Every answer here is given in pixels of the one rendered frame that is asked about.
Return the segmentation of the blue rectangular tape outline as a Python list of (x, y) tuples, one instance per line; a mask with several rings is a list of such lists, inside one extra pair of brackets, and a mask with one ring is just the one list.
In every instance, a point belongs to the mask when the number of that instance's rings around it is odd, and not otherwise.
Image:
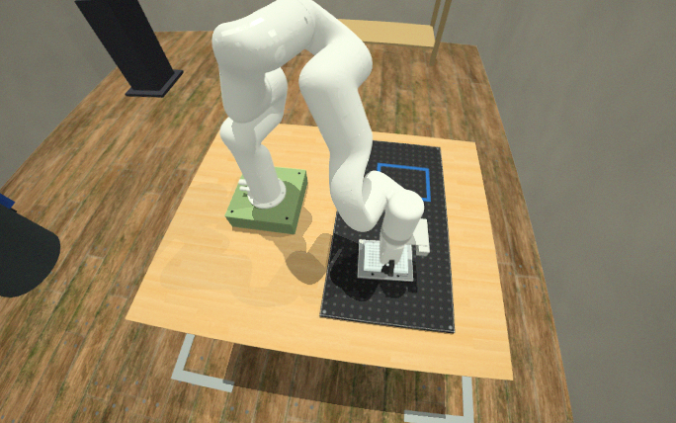
[(378, 170), (380, 171), (381, 166), (387, 166), (387, 167), (396, 167), (396, 168), (405, 168), (405, 169), (414, 169), (414, 170), (423, 170), (426, 171), (426, 190), (427, 190), (427, 199), (421, 198), (425, 202), (431, 202), (430, 198), (430, 180), (429, 180), (429, 168), (420, 168), (420, 167), (411, 167), (411, 166), (401, 166), (401, 165), (392, 165), (392, 164), (383, 164), (383, 163), (378, 163)]

